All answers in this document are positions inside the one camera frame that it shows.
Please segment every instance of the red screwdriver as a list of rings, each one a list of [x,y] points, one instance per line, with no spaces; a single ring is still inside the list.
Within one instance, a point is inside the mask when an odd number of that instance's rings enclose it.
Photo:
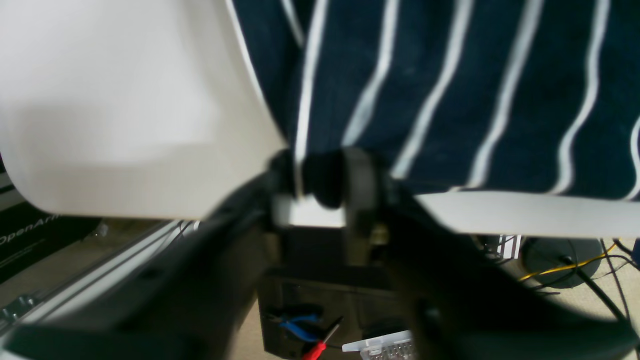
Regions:
[[[311,350],[309,350],[309,352],[302,356],[302,360],[317,360],[317,358],[320,357],[320,355],[322,355],[322,352],[326,349],[326,342],[329,340],[329,338],[331,338],[331,335],[333,335],[338,327],[340,327],[340,323],[343,319],[344,317],[340,316],[340,318],[336,320],[335,325],[331,327],[331,330],[329,330],[329,333],[326,335],[324,340],[318,341],[317,344]]]

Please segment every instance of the screwdriver handle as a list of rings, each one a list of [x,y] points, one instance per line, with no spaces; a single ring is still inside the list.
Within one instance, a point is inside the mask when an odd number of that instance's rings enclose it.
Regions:
[[[322,341],[318,341],[309,352],[302,356],[302,360],[317,360],[325,349],[326,344]]]

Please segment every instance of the striped towel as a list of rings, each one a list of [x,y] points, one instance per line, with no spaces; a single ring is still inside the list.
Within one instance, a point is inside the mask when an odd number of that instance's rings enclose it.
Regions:
[[[237,0],[296,159],[358,146],[415,193],[640,192],[640,2]]]

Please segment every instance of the white stripe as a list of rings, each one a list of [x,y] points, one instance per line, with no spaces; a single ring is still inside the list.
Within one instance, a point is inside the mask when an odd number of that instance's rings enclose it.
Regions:
[[[513,251],[513,258],[517,259],[520,256],[520,243],[522,242],[522,235],[518,235],[516,238],[516,249]]]
[[[518,31],[511,46],[506,71],[503,75],[498,99],[493,110],[491,129],[476,153],[467,181],[467,188],[482,186],[488,177],[493,149],[507,128],[509,114],[511,113],[511,103],[538,29],[543,6],[544,0],[528,0],[522,9]]]
[[[598,87],[600,79],[598,78],[598,63],[600,62],[600,49],[602,48],[602,40],[607,29],[607,17],[609,16],[609,0],[598,0],[596,8],[593,12],[593,23],[591,25],[591,39],[589,40],[589,49],[586,58],[586,82],[587,91],[582,102],[582,107],[578,116],[564,134],[560,148],[558,150],[557,166],[558,180],[556,185],[549,190],[550,194],[559,194],[567,191],[573,184],[573,158],[572,145],[575,135],[578,133],[582,125],[587,120],[589,113],[598,96]]]
[[[298,20],[296,9],[293,7],[291,0],[280,0],[280,4],[282,4],[284,13],[287,16],[287,22],[289,23],[289,27],[291,28],[293,39],[295,39],[298,47],[302,47],[302,44],[305,43],[305,34],[302,31],[300,20]]]
[[[305,51],[305,62],[302,69],[302,89],[300,92],[300,107],[298,108],[298,130],[294,148],[294,180],[296,195],[304,198],[302,188],[302,162],[307,155],[307,135],[309,130],[309,116],[311,112],[311,98],[316,78],[316,67],[320,56],[320,47],[324,33],[324,22],[329,0],[316,0],[314,14],[309,29],[309,39]]]
[[[233,35],[236,37],[236,44],[240,50],[240,55],[242,56],[242,60],[244,66],[246,67],[246,74],[249,76],[249,81],[251,82],[251,87],[256,95],[256,100],[260,104],[260,113],[265,119],[269,118],[269,106],[267,105],[267,101],[264,98],[264,92],[260,87],[260,83],[258,82],[258,76],[256,75],[255,68],[253,67],[253,63],[251,62],[251,58],[249,57],[249,49],[246,46],[246,41],[243,36],[242,27],[240,26],[240,20],[238,19],[238,14],[236,12],[236,6],[234,5],[233,0],[225,0],[225,5],[227,7],[229,20],[231,21],[231,26],[234,29]]]
[[[633,189],[622,198],[622,200],[631,200],[638,192],[640,192],[640,154],[638,154],[638,133],[640,133],[640,117],[636,120],[633,130],[631,130],[631,159],[634,162],[634,168],[636,169],[636,185]]]
[[[471,18],[471,11],[473,10],[473,0],[456,0],[456,9],[454,18],[451,21],[451,28],[449,30],[449,41],[447,43],[447,53],[444,58],[443,68],[438,78],[438,82],[433,87],[433,90],[426,98],[418,118],[413,124],[413,129],[407,141],[405,141],[400,156],[396,160],[392,170],[391,176],[396,179],[404,179],[408,175],[415,157],[417,156],[422,143],[429,130],[433,113],[438,106],[444,92],[447,90],[453,74],[458,67],[458,61],[460,60],[460,54],[465,42],[465,33],[467,32],[469,18]]]
[[[504,235],[500,235],[498,238],[498,249],[496,249],[497,253],[502,256],[502,245],[504,244]]]
[[[502,251],[502,258],[511,259],[513,258],[513,240],[515,239],[515,235],[505,235],[504,238],[504,251]]]
[[[349,125],[342,137],[342,146],[351,146],[358,141],[360,135],[362,135],[362,132],[371,121],[380,88],[387,77],[393,57],[399,3],[400,0],[385,1],[385,13],[380,32],[380,48],[378,49],[378,63],[360,95],[353,114],[351,114]]]

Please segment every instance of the yellow cable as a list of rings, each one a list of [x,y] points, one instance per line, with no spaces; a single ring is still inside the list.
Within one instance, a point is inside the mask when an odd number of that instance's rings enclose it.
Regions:
[[[585,261],[582,261],[582,262],[577,263],[577,264],[573,264],[573,265],[565,265],[565,266],[559,266],[559,267],[557,267],[557,268],[553,268],[553,269],[545,270],[545,271],[542,271],[542,272],[532,272],[531,274],[527,274],[527,275],[525,275],[525,276],[521,277],[521,278],[520,278],[520,281],[525,281],[525,280],[527,280],[528,278],[530,278],[530,277],[532,277],[532,276],[537,276],[537,275],[547,275],[547,274],[551,274],[552,272],[558,272],[558,271],[562,271],[562,270],[568,270],[568,269],[572,269],[572,268],[575,268],[575,267],[584,266],[584,265],[586,265],[586,264],[588,264],[588,263],[590,263],[590,262],[592,262],[592,261],[594,261],[594,260],[604,258],[604,257],[605,257],[605,256],[606,256],[606,255],[607,255],[611,250],[613,250],[613,248],[615,248],[615,247],[616,247],[616,244],[613,244],[613,245],[611,245],[611,247],[609,247],[609,248],[607,249],[607,251],[605,251],[605,252],[603,252],[602,254],[600,254],[600,255],[596,256],[595,258],[593,258],[593,259],[589,259],[589,260],[585,260]]]

